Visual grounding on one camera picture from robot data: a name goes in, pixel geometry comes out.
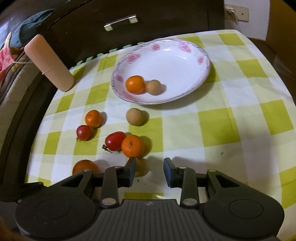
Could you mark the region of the dark wooden cabinet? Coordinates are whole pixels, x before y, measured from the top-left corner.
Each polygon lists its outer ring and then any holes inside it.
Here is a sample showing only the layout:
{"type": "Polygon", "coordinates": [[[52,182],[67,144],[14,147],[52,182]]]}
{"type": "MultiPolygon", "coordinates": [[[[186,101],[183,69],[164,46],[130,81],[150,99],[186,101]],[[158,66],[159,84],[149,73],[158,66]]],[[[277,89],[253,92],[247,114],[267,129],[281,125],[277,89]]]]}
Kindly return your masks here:
{"type": "Polygon", "coordinates": [[[224,1],[67,1],[38,31],[71,68],[84,58],[127,44],[224,27],[224,1]],[[137,23],[104,29],[131,15],[137,15],[137,23]]]}

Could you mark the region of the brown wooden wardrobe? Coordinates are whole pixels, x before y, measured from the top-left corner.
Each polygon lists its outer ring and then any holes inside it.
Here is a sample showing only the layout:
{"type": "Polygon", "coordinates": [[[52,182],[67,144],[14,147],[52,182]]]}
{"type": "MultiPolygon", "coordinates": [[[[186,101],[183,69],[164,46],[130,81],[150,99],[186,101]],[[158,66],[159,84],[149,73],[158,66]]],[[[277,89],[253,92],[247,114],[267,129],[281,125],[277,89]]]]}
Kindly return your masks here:
{"type": "Polygon", "coordinates": [[[280,58],[295,62],[295,11],[284,1],[270,1],[266,41],[280,58]]]}

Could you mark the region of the brown longan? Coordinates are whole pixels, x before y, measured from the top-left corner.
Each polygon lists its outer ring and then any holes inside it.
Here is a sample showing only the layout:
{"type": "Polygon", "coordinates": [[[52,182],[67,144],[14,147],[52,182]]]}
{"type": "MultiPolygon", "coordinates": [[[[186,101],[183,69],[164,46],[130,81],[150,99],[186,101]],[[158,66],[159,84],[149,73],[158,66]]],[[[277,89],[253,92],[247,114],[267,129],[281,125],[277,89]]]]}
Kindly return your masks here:
{"type": "Polygon", "coordinates": [[[126,112],[126,120],[132,126],[140,126],[144,122],[144,114],[138,108],[131,108],[126,112]]]}
{"type": "Polygon", "coordinates": [[[158,95],[162,90],[162,84],[158,80],[150,80],[145,85],[146,91],[151,95],[158,95]]]}
{"type": "Polygon", "coordinates": [[[136,160],[136,171],[135,171],[135,177],[142,177],[146,175],[147,168],[146,168],[146,162],[144,159],[137,159],[136,160]]]}

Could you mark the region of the grey padded cushion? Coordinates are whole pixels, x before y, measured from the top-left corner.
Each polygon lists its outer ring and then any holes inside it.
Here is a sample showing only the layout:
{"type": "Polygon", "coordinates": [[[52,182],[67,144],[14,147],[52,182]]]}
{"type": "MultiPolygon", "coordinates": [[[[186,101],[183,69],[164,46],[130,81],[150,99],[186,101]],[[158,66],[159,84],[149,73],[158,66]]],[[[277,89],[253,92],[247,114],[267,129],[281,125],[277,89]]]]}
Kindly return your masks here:
{"type": "Polygon", "coordinates": [[[41,78],[40,70],[29,58],[13,63],[4,75],[1,86],[1,149],[6,148],[13,138],[41,78]]]}

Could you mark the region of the pink floral fabric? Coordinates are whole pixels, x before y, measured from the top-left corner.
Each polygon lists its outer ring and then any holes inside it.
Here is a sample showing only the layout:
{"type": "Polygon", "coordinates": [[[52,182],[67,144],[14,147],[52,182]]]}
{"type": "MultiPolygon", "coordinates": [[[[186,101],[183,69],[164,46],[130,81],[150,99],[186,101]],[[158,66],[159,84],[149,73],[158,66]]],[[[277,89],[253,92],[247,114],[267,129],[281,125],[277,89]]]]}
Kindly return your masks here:
{"type": "Polygon", "coordinates": [[[6,37],[4,42],[4,46],[1,48],[0,51],[0,82],[3,81],[4,74],[8,70],[9,66],[17,60],[17,58],[22,54],[23,50],[17,47],[10,47],[12,32],[6,37]]]}

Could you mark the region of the yellow checkered tablecloth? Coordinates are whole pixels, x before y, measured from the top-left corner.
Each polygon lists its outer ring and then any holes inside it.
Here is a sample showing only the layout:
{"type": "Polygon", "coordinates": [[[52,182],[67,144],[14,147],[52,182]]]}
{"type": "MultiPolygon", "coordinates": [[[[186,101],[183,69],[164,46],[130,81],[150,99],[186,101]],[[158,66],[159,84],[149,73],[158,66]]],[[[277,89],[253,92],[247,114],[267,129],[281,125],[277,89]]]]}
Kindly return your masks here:
{"type": "Polygon", "coordinates": [[[126,157],[102,149],[116,131],[141,137],[146,144],[147,173],[122,198],[166,199],[180,196],[170,189],[163,159],[199,173],[216,169],[276,199],[285,211],[280,240],[295,240],[295,104],[285,84],[255,45],[235,30],[187,34],[182,40],[206,50],[211,72],[196,91],[174,102],[142,106],[143,126],[131,126],[126,112],[133,104],[111,89],[114,66],[125,54],[116,51],[72,70],[76,85],[58,91],[47,109],[31,149],[27,182],[50,186],[89,159],[100,170],[123,165],[126,157]],[[101,113],[100,127],[87,141],[76,139],[91,110],[101,113]]]}

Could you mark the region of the large orange-red tomato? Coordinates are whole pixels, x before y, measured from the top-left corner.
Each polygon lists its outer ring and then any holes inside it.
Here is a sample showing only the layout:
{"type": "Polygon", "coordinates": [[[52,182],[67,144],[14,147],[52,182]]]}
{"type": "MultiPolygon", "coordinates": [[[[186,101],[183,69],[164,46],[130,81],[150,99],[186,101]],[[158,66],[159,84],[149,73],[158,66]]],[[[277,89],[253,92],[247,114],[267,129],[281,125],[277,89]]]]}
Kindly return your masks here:
{"type": "Polygon", "coordinates": [[[95,162],[88,160],[88,159],[84,159],[84,160],[80,160],[78,161],[73,169],[72,169],[72,174],[76,174],[79,173],[81,171],[84,170],[91,170],[93,171],[93,173],[99,173],[99,167],[95,164],[95,162]]]}

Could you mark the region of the white floral porcelain plate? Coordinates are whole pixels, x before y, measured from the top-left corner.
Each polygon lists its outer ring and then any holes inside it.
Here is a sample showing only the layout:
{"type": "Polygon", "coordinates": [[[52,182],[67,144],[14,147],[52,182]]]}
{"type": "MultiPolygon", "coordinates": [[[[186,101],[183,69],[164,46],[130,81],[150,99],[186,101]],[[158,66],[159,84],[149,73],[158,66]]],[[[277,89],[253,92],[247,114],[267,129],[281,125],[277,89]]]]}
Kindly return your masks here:
{"type": "Polygon", "coordinates": [[[141,105],[177,100],[199,88],[209,76],[210,59],[200,46],[180,39],[158,39],[135,47],[115,65],[111,76],[113,92],[121,99],[141,105]],[[133,94],[126,80],[134,75],[145,82],[158,80],[161,92],[133,94]]]}

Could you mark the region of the orange tangerine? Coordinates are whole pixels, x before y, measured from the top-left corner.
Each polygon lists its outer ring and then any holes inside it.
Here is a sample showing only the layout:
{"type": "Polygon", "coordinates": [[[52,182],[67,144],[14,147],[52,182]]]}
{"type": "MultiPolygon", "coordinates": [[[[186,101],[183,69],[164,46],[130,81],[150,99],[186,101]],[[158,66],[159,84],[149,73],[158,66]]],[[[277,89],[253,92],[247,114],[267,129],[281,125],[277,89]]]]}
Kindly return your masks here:
{"type": "Polygon", "coordinates": [[[125,86],[127,91],[132,94],[141,94],[145,92],[145,81],[140,75],[129,77],[125,82],[125,86]]]}
{"type": "Polygon", "coordinates": [[[145,154],[145,143],[139,136],[129,135],[122,141],[121,150],[128,158],[142,158],[145,154]]]}

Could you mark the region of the wall power outlet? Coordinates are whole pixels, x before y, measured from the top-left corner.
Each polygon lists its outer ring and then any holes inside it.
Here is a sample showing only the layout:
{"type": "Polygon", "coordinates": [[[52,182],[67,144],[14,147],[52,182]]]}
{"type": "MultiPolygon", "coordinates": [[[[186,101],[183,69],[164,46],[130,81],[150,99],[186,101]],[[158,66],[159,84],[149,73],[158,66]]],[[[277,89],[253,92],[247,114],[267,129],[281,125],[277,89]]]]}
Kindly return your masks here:
{"type": "Polygon", "coordinates": [[[224,16],[226,19],[249,22],[249,9],[243,6],[224,4],[224,16]]]}

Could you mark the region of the green foam mat edge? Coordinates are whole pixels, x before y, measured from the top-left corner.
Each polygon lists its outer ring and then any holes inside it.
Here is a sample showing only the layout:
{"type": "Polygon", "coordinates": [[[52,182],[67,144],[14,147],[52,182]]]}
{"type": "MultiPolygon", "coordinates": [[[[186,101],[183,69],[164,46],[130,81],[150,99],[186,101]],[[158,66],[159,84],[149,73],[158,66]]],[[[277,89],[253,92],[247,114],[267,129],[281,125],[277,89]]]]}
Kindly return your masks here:
{"type": "Polygon", "coordinates": [[[113,48],[113,49],[110,49],[110,50],[109,50],[108,52],[106,52],[106,53],[98,53],[98,54],[96,54],[96,55],[93,55],[93,56],[90,56],[90,57],[84,58],[83,60],[78,61],[78,62],[76,63],[75,66],[72,66],[72,67],[70,68],[70,70],[74,69],[75,67],[80,66],[80,65],[83,64],[83,63],[86,63],[86,62],[89,62],[89,61],[91,61],[91,60],[93,60],[93,59],[96,59],[96,58],[98,58],[98,57],[102,57],[102,56],[104,56],[104,55],[106,55],[106,54],[111,54],[111,53],[116,52],[116,51],[118,51],[118,50],[125,49],[125,48],[129,48],[129,47],[132,47],[132,46],[134,46],[134,44],[127,44],[127,45],[124,45],[123,47],[120,47],[120,48],[113,48]]]}

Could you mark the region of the pink ribbed cylindrical case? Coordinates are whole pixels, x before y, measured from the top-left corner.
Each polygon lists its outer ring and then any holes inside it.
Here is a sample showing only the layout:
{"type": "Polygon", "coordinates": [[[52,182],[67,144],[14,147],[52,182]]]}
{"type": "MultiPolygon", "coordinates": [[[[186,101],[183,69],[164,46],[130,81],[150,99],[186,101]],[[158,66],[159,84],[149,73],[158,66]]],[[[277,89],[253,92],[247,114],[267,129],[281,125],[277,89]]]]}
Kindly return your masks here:
{"type": "Polygon", "coordinates": [[[74,85],[74,77],[61,59],[47,43],[37,34],[24,47],[25,54],[36,67],[62,92],[67,92],[74,85]]]}

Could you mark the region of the blue cloth pile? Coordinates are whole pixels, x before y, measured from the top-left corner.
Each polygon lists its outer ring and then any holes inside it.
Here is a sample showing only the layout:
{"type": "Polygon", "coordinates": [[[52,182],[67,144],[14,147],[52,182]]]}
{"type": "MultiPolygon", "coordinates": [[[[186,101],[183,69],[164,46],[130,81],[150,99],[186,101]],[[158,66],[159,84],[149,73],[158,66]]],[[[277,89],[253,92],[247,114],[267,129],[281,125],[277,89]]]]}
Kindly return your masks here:
{"type": "Polygon", "coordinates": [[[48,9],[38,12],[28,19],[24,20],[12,33],[10,39],[10,47],[22,48],[36,36],[37,27],[43,22],[54,9],[48,9]]]}

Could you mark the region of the oblong red cherry tomato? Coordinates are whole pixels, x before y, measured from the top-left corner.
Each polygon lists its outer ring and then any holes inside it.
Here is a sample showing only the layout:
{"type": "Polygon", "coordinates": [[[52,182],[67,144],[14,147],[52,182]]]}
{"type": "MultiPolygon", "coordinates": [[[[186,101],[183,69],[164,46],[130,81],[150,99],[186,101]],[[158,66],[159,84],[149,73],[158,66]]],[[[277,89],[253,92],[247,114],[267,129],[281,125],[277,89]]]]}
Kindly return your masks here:
{"type": "Polygon", "coordinates": [[[102,149],[110,153],[120,151],[121,144],[126,137],[127,135],[121,131],[111,133],[106,137],[102,149]]]}

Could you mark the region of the small orange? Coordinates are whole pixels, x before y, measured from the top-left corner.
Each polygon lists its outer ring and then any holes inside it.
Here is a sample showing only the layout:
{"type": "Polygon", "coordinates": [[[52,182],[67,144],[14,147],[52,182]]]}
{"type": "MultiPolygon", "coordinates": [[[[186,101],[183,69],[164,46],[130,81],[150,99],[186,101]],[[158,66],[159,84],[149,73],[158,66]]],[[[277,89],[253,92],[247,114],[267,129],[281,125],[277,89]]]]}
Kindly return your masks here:
{"type": "Polygon", "coordinates": [[[103,117],[97,110],[89,111],[85,116],[85,123],[91,128],[98,128],[101,126],[103,117]]]}

